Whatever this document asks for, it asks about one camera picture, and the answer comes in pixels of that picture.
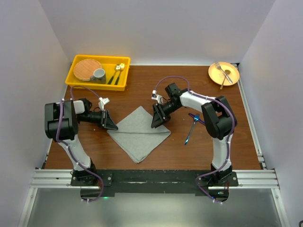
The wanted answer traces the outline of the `grey cloth napkin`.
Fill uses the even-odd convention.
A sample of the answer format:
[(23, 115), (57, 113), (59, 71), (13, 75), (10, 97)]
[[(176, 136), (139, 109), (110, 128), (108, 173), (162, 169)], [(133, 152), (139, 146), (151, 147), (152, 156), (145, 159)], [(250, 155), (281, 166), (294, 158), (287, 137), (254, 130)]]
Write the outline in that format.
[(118, 130), (108, 130), (109, 136), (135, 163), (142, 162), (170, 134), (165, 126), (151, 127), (152, 116), (139, 106), (121, 120)]

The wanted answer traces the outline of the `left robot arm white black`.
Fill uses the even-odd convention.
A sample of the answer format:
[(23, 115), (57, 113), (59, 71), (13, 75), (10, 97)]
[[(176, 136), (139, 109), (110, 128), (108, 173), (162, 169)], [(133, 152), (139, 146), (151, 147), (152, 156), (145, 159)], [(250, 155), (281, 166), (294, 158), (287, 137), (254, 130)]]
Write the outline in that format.
[(60, 103), (45, 105), (45, 133), (57, 142), (68, 154), (73, 164), (76, 178), (81, 178), (86, 185), (94, 185), (98, 181), (98, 174), (91, 158), (84, 151), (80, 143), (79, 123), (95, 123), (107, 130), (118, 130), (118, 126), (109, 115), (105, 105), (108, 98), (99, 98), (98, 112), (92, 111), (92, 103), (82, 98), (79, 100), (62, 100)]

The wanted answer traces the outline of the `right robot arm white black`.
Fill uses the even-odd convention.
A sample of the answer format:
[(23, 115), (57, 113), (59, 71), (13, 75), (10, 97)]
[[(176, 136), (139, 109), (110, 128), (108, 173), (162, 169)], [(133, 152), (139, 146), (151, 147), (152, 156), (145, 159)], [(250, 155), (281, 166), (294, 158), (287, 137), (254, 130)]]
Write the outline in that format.
[(211, 164), (211, 181), (217, 186), (223, 185), (232, 172), (230, 160), (231, 140), (237, 125), (235, 115), (223, 96), (208, 97), (189, 89), (179, 89), (175, 83), (165, 88), (169, 100), (162, 102), (162, 96), (157, 91), (152, 92), (153, 104), (152, 128), (158, 128), (170, 120), (170, 114), (181, 107), (189, 107), (203, 115), (208, 134), (213, 138), (214, 156)]

